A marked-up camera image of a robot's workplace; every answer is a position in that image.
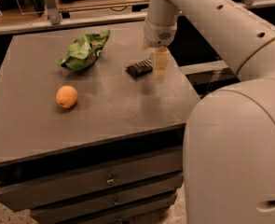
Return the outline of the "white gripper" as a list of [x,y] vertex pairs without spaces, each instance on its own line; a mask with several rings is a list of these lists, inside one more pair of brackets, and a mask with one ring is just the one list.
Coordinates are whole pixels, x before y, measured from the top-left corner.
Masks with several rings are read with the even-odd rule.
[[148,18],[144,23],[144,38],[141,43],[142,49],[157,48],[151,54],[151,63],[156,79],[165,78],[166,69],[169,62],[170,52],[168,47],[174,40],[177,31],[177,23],[171,26],[161,26],[154,24]]

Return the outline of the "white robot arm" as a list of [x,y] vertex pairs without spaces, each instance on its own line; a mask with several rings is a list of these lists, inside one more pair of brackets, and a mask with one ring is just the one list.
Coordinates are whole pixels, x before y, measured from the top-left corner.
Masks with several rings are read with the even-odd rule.
[[187,224],[275,224],[275,26],[231,0],[150,0],[149,46],[172,42],[177,13],[239,79],[187,118]]

